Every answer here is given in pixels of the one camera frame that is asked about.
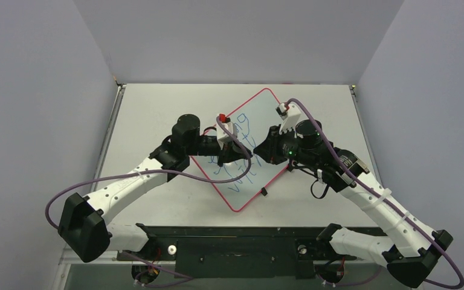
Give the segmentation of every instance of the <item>whiteboard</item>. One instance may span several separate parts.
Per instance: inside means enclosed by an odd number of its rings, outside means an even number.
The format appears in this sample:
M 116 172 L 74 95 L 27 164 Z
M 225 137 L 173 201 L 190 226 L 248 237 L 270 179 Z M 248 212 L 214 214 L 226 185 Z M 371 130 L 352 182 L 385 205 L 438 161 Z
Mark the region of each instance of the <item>whiteboard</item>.
M 275 111 L 279 103 L 274 93 L 265 88 L 227 115 L 237 128 L 237 138 L 250 151 L 253 152 L 266 139 L 269 127 L 281 123 L 282 120 Z M 216 135 L 213 130 L 208 134 Z M 214 180 L 237 177 L 245 171 L 248 164 L 247 160 L 239 160 L 218 167 L 216 156 L 194 156 L 193 160 L 205 177 Z M 251 162 L 250 171 L 243 178 L 233 183 L 212 184 L 233 211 L 241 211 L 260 194 L 262 187 L 267 187 L 287 166 L 285 163 L 268 164 L 257 155 L 252 157 Z

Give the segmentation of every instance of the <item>screw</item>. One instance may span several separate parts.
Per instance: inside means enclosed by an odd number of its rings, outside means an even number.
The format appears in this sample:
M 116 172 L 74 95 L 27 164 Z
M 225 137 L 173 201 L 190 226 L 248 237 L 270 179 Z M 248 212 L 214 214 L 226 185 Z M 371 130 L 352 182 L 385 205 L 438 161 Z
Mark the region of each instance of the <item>screw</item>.
M 175 253 L 177 253 L 177 247 L 174 245 L 170 245 L 168 247 L 168 254 L 175 255 Z

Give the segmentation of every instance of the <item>cable tie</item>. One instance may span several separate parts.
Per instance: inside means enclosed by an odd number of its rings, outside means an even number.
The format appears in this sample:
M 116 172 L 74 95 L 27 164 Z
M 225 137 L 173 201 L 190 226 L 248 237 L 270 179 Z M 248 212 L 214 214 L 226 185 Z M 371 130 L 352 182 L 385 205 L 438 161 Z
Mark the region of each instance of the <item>cable tie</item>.
M 385 198 L 389 197 L 392 194 L 392 190 L 389 188 L 385 188 L 381 193 L 381 196 L 375 200 L 372 204 L 366 205 L 365 207 L 360 208 L 362 211 L 372 210 L 373 208 L 377 207 L 379 204 L 385 200 Z
M 384 230 L 385 232 L 388 232 L 388 231 L 391 231 L 391 230 L 394 230 L 395 228 L 398 227 L 398 225 L 400 225 L 404 220 L 406 220 L 406 218 L 410 215 L 410 212 L 407 210 L 407 212 L 405 213 L 405 215 L 403 217 L 401 217 L 400 220 L 398 220 L 397 223 L 395 223 L 392 227 L 389 227 L 387 228 L 386 230 Z
M 132 171 L 136 172 L 141 177 L 143 183 L 147 183 L 148 179 L 144 174 L 141 174 L 141 171 L 137 170 L 136 168 L 132 169 Z

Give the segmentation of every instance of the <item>black cable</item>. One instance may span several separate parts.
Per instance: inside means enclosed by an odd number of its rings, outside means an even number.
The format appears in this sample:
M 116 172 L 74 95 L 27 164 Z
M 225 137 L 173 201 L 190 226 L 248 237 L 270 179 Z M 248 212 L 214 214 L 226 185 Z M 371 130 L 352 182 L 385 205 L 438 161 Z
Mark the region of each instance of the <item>black cable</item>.
M 301 172 L 303 172 L 303 173 L 306 173 L 306 174 L 308 174 L 308 175 L 310 175 L 310 176 L 312 176 L 312 177 L 315 177 L 315 174 L 313 174 L 312 172 L 308 172 L 308 171 L 305 170 L 305 169 L 299 169 L 299 171 L 301 171 Z
M 312 196 L 313 196 L 315 199 L 323 199 L 323 198 L 326 196 L 326 194 L 328 193 L 328 189 L 330 188 L 330 186 L 329 186 L 329 185 L 326 185 L 326 187 L 324 188 L 323 194 L 322 194 L 320 197 L 317 197 L 317 196 L 314 194 L 314 184 L 315 184 L 316 182 L 318 182 L 318 181 L 319 181 L 319 179 L 316 179 L 316 180 L 312 183 L 312 185 L 311 185 L 311 194 L 312 194 Z
M 214 130 L 214 131 L 217 131 L 216 127 L 214 127 L 214 126 L 209 126 L 209 127 L 205 128 L 205 129 L 204 129 L 204 133 L 205 133 L 205 131 L 207 131 L 207 130 Z
M 326 264 L 323 265 L 323 270 L 326 270 L 326 268 L 328 266 L 330 266 L 330 264 L 332 264 L 333 262 L 339 261 L 343 257 L 345 257 L 345 255 L 337 255 L 337 256 L 335 256 L 335 258 L 333 260 L 330 260 L 330 261 L 326 262 Z

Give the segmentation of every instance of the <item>gray wall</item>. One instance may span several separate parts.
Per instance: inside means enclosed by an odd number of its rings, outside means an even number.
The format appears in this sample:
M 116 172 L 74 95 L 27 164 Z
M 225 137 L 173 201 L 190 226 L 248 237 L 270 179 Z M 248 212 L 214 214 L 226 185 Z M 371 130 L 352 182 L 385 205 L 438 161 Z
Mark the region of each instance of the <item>gray wall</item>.
M 402 0 L 74 0 L 119 82 L 356 83 Z
M 448 252 L 464 273 L 464 1 L 406 0 L 358 102 L 384 184 L 452 233 Z M 444 260 L 430 277 L 457 282 Z
M 50 288 L 44 206 L 91 176 L 115 93 L 72 0 L 0 0 L 0 289 Z

